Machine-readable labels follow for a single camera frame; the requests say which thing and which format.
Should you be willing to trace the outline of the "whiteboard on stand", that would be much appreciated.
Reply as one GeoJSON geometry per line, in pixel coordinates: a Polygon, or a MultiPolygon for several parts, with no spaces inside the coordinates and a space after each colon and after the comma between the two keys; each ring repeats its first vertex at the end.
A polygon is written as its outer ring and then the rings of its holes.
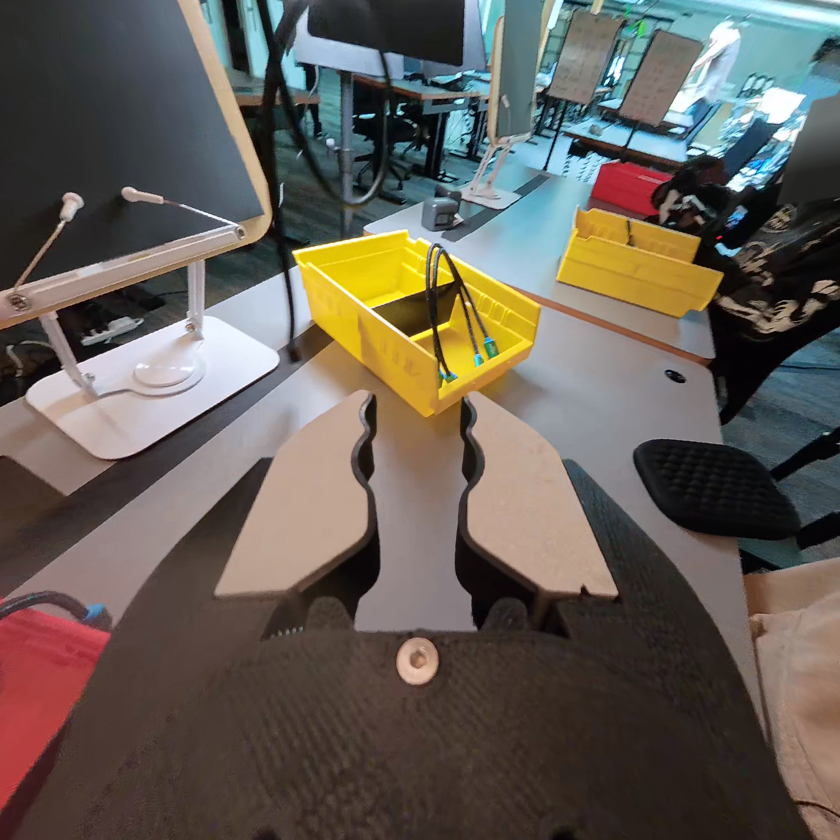
{"type": "Polygon", "coordinates": [[[657,30],[629,84],[618,117],[659,126],[702,50],[698,40],[657,30]]]}
{"type": "Polygon", "coordinates": [[[575,9],[546,90],[548,97],[588,105],[622,28],[623,21],[619,17],[575,9]]]}

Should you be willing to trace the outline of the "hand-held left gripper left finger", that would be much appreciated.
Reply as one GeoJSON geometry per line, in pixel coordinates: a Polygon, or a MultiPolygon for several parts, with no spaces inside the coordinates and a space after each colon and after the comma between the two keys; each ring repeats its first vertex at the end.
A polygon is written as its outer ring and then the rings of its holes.
{"type": "Polygon", "coordinates": [[[376,396],[353,392],[271,461],[216,584],[221,600],[302,595],[337,576],[352,599],[381,568],[371,488],[376,396]]]}

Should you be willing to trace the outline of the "yellow plastic bin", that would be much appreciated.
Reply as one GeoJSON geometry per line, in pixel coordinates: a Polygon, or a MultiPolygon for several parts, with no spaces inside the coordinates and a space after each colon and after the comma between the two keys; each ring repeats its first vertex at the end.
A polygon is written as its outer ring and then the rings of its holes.
{"type": "Polygon", "coordinates": [[[530,355],[541,307],[406,230],[295,253],[313,321],[423,417],[500,378],[530,355]],[[436,289],[458,293],[438,327],[436,289]],[[408,338],[371,305],[425,290],[432,328],[408,338]]]}
{"type": "Polygon", "coordinates": [[[706,310],[723,273],[695,262],[698,237],[576,208],[559,283],[681,319],[706,310]]]}

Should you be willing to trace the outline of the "person's beige hoodie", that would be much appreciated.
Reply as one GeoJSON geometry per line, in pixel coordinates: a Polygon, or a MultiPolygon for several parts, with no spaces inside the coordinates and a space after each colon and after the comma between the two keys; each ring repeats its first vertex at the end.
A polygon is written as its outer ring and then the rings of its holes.
{"type": "Polygon", "coordinates": [[[839,559],[743,577],[769,740],[814,838],[839,838],[839,559]]]}

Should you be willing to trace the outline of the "white power strip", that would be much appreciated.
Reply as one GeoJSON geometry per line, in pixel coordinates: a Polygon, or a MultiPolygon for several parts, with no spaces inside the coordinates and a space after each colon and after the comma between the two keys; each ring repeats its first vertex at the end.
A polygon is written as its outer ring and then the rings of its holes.
{"type": "Polygon", "coordinates": [[[98,344],[106,344],[131,333],[144,325],[144,318],[120,317],[108,321],[100,329],[90,328],[85,331],[79,341],[84,347],[91,347],[98,344]]]}

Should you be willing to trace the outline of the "black bin divider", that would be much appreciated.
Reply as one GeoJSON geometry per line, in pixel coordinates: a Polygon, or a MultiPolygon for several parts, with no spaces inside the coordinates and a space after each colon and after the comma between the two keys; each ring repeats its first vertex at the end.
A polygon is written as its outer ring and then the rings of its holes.
{"type": "MultiPolygon", "coordinates": [[[[439,328],[443,328],[452,317],[452,311],[458,293],[453,282],[438,287],[436,292],[437,325],[439,328]]],[[[432,328],[425,290],[382,303],[378,306],[371,304],[370,308],[408,338],[412,338],[432,328]]]]}

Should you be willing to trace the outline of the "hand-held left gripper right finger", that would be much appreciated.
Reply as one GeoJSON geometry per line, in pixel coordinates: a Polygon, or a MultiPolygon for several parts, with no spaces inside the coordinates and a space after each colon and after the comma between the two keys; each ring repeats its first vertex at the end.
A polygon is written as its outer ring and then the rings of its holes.
{"type": "Polygon", "coordinates": [[[618,589],[557,450],[479,392],[460,404],[456,576],[474,601],[614,601],[618,589]]]}

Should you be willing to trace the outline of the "red plastic bin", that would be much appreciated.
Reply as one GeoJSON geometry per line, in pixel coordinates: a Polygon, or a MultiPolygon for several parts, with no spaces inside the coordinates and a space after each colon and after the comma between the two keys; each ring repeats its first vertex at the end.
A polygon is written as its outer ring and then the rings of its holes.
{"type": "Polygon", "coordinates": [[[108,630],[26,608],[1,622],[1,807],[63,729],[108,630]]]}
{"type": "Polygon", "coordinates": [[[647,217],[656,213],[654,193],[671,178],[672,174],[638,164],[609,161],[597,173],[591,200],[647,217]]]}

